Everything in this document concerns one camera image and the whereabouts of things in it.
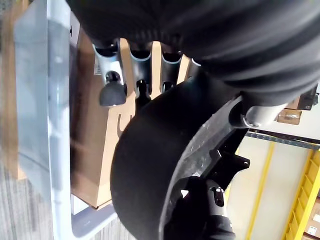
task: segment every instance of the small cardboard box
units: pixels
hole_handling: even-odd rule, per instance
[[[313,87],[311,90],[298,96],[295,100],[290,102],[285,108],[310,111],[313,106],[315,96],[317,93],[317,86]]]
[[[293,109],[283,109],[277,118],[278,123],[299,125],[302,111]]]
[[[18,126],[16,98],[16,61],[14,24],[28,8],[29,1],[16,2],[3,12],[1,31],[2,60],[0,59],[0,157],[4,167],[17,180],[26,178],[18,162]]]
[[[301,240],[315,240],[314,238],[310,238],[308,236],[302,236]]]
[[[308,223],[304,232],[320,238],[320,199],[317,198],[314,202]]]
[[[120,41],[121,57],[127,83],[127,99],[123,105],[107,108],[99,105],[103,87],[101,75],[94,75],[95,54],[90,39],[81,30],[77,53],[77,92],[71,111],[71,192],[98,209],[111,202],[110,171],[116,144],[135,114],[135,98],[130,51]],[[189,60],[183,57],[178,82],[185,78]],[[152,94],[160,94],[161,47],[152,48]]]

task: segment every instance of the white wall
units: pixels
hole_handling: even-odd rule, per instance
[[[239,147],[239,155],[251,163],[230,188],[228,213],[237,240],[245,239],[269,144],[245,137]],[[276,143],[251,240],[280,240],[307,154],[305,148]]]

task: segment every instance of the gray floor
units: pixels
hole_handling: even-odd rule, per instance
[[[30,182],[16,181],[1,162],[0,148],[0,239],[52,240],[52,215],[48,204]],[[119,219],[114,220],[93,240],[134,240]]]

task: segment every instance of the cardboard box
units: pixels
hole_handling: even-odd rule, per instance
[[[116,107],[99,105],[103,87],[101,75],[94,75],[92,43],[81,30],[77,53],[77,93],[71,123],[71,192],[97,210],[111,202],[110,170],[114,150],[122,131],[135,113],[135,98],[130,51],[122,39],[121,56],[127,81],[126,103]],[[178,82],[182,82],[189,60],[181,61]],[[153,43],[152,95],[160,94],[161,48]]]
[[[293,109],[283,109],[277,118],[278,123],[299,125],[302,111]]]
[[[304,232],[320,238],[320,199],[316,198]]]
[[[29,1],[22,0],[3,12],[0,59],[0,145],[4,167],[17,180],[26,178],[18,163],[18,126],[16,99],[16,61],[14,24],[28,8]]]
[[[311,90],[301,94],[295,100],[290,102],[285,108],[286,109],[310,111],[313,106],[313,103],[314,103],[315,95],[317,93],[317,86],[315,86]]]
[[[315,238],[310,238],[308,236],[302,236],[301,240],[315,240]]]

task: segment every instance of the yellow metal rack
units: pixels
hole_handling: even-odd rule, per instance
[[[310,150],[281,240],[301,240],[320,188],[320,151]]]

